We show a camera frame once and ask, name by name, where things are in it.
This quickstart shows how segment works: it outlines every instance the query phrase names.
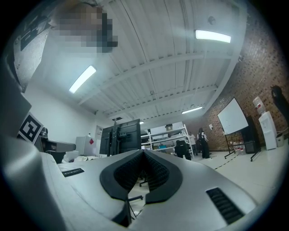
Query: whiteboard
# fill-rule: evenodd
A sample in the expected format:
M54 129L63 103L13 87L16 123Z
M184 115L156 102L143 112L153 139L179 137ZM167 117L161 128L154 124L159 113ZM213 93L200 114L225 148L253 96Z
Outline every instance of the whiteboard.
M248 126L246 117L234 98L219 114L225 135L234 133Z

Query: black vent grille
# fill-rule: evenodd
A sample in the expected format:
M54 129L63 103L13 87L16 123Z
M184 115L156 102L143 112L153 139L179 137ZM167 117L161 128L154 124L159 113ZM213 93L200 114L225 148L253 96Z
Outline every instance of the black vent grille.
M145 154L144 171L149 183L149 191L153 191L167 182L169 171L166 166Z
M68 177L68 176L73 176L73 175L76 175L76 174L79 174L79 173L82 173L82 172L84 172L83 169L76 168L76 169L73 169L73 170L63 171L62 174L63 174L64 177Z
M244 216L244 214L222 192L221 189L215 188L210 189L206 192L228 224L232 224L233 222Z
M131 191L139 178L142 156L142 154L137 155L135 158L119 166L114 172L114 178L127 192Z

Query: person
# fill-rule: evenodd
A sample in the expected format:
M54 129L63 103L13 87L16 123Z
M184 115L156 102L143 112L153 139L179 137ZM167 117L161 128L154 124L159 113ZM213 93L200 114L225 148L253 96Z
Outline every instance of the person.
M194 134L189 132L189 138L191 141L192 152L194 153L194 155L198 156L198 150L197 150L197 146L196 146L196 137L194 136Z
M200 153L202 149L201 149L200 141L198 139L196 139L196 147L197 147L198 153Z
M208 159L210 152L208 146L208 139L206 134L204 133L203 129L199 129L199 133L197 135L198 140L200 141L201 148L202 148L202 157Z
M185 155L187 160L191 160L191 156L189 154L189 150L186 146L186 143L184 141L176 141L176 146L175 146L175 153L177 154L177 157L180 157L183 159L183 155Z

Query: white floor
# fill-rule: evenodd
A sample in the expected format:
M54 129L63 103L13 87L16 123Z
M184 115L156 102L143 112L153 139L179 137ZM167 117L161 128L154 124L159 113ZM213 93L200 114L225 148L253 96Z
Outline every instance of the white floor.
M194 161L207 165L229 180L247 191L257 203L262 203L269 199L280 182L280 172L284 164L289 160L288 140L284 146L267 151L262 151L256 155L251 162L253 154L231 154L224 158L228 152L212 152L211 158L203 159L201 153L195 156ZM138 181L129 193L129 198L149 193L148 183L139 187ZM130 202L131 207L137 215L145 204L145 199Z

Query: ceiling beam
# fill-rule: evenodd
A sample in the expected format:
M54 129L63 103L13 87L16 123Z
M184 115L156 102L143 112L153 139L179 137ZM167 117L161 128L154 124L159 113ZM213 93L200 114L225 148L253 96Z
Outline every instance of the ceiling beam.
M112 2L114 0L96 0L96 2L100 5L100 6L105 6L108 3ZM238 8L244 10L246 7L243 6L242 4L237 3L235 0L227 0L229 3L231 3L232 5L237 6Z
M184 87L177 87L177 88L173 89L173 92L181 93L183 91L183 89L184 89ZM138 105L138 104L142 104L142 103L145 103L145 102L156 100L158 98L162 98L164 96L167 97L167 96L170 96L171 94L172 94L172 89L164 91L164 92L151 94L149 96L145 96L145 97L142 97L142 98L139 98L139 99L134 99L132 101L125 102L125 103L121 104L120 107L122 107L121 110L123 110L123 109L128 108L127 105L135 106L135 105ZM109 110L104 111L104 114L110 115L111 113L115 113L115 112L117 112L116 109L115 108L111 108Z
M200 117L204 114L204 110L197 110L190 113L182 114L181 111L161 115L158 117L143 120L144 123L140 125L140 129L150 129L155 127L164 126L180 121L190 121L196 117Z
M164 65L172 64L172 63L177 63L181 61L186 61L186 60L195 60L195 59L231 59L230 55L227 54L220 54L220 53L215 53L215 52L210 52L207 53L206 55L203 52L198 52L198 53L192 53L192 54L182 54L182 55L173 55L165 58L161 58L158 60L154 60L148 63L144 63L138 67L132 68L118 76L113 76L111 80L108 80L107 82L104 82L103 85L98 86L98 88L93 89L90 93L88 93L87 96L85 96L80 102L79 105L83 104L85 101L89 100L91 97L95 96L101 90L104 90L112 85L115 85L131 76L134 76L140 72L147 71L149 69L161 67Z
M213 103L216 101L216 99L219 97L220 93L222 92L222 90L224 89L224 87L226 86L227 82L229 81L232 72L238 62L238 58L244 43L244 38L245 38L245 33L246 33L246 26L247 26L247 9L246 9L246 3L244 3L243 5L241 5L240 7L240 13L239 13L239 25L238 27L236 27L236 32L235 34L237 34L238 36L236 37L236 41L235 41L235 46L234 46L234 50L233 50L233 55L232 55L232 59L230 60L229 66L227 68L227 71L224 75L223 80L221 81L220 85L218 86L218 89L216 90L216 92L214 93L214 95L212 96L212 98L210 99L210 101L207 103L204 111L207 112L208 109L213 105Z
M106 101L108 101L110 104L112 104L115 108L118 110L122 110L122 108L117 105L114 101L112 101L104 92L103 92L103 97L105 98ZM131 114L127 114L132 120L134 120L134 117Z
M108 115L108 117L109 118L118 117L119 115L121 115L123 113L136 111L138 109L143 109L144 107L152 106L152 105L155 105L155 104L158 104L158 103L162 103L162 102L165 102L165 101L173 100L173 99L176 99L176 98L183 98L183 97L191 96L191 95L194 95L196 93L198 94L198 93L201 93L201 92L211 92L211 91L215 91L215 90L217 90L216 86L209 86L209 87L204 87L204 88L190 90L190 91L187 91L187 92L181 92L181 93L174 94L174 95L169 95L167 97L163 97L163 98L159 98L159 99L156 99L156 100L152 100L152 101L149 101L149 102L145 102L145 103L142 103L142 104L139 104L139 105L136 105L136 106L132 106L132 107L126 108L124 110L117 111L115 113L111 113L111 114Z

